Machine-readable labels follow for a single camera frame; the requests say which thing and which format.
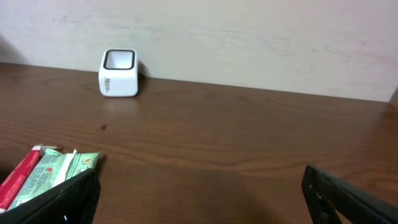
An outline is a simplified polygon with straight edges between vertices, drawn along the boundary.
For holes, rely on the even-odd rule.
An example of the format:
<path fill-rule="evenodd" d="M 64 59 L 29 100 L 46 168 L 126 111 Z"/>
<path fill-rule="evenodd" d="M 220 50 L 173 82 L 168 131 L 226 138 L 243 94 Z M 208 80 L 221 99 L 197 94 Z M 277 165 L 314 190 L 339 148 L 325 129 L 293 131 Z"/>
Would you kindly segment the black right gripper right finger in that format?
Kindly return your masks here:
<path fill-rule="evenodd" d="M 339 214 L 351 223 L 397 224 L 397 207 L 315 165 L 305 168 L 302 192 L 313 224 L 341 224 Z"/>

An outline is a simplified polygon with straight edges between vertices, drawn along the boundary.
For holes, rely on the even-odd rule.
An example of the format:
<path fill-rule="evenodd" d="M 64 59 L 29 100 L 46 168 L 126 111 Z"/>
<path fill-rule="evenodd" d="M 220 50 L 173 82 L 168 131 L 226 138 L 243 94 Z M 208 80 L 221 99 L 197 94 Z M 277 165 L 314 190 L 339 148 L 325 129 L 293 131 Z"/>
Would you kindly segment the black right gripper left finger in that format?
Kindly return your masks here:
<path fill-rule="evenodd" d="M 100 192 L 96 171 L 87 169 L 1 214 L 1 224 L 92 224 Z"/>

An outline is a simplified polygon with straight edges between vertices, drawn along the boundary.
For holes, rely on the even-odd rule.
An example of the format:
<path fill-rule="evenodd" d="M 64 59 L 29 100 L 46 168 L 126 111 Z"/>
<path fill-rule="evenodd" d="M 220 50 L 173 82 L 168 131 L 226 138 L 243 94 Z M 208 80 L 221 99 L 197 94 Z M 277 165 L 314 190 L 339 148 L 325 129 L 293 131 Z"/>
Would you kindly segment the mint green wipes packet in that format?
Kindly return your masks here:
<path fill-rule="evenodd" d="M 72 153 L 62 154 L 47 149 L 9 209 L 18 207 L 87 169 L 94 169 L 99 157 L 98 152 L 78 153 L 74 150 Z"/>

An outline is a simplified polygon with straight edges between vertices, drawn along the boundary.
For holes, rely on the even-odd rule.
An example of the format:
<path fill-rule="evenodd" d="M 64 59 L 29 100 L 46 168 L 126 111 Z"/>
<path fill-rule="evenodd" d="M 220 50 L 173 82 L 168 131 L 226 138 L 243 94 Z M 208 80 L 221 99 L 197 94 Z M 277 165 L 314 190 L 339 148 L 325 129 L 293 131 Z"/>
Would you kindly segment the red tube packet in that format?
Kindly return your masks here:
<path fill-rule="evenodd" d="M 34 146 L 1 184 L 1 213 L 4 213 L 10 207 L 47 149 L 57 149 L 57 146 L 46 146 L 44 144 Z"/>

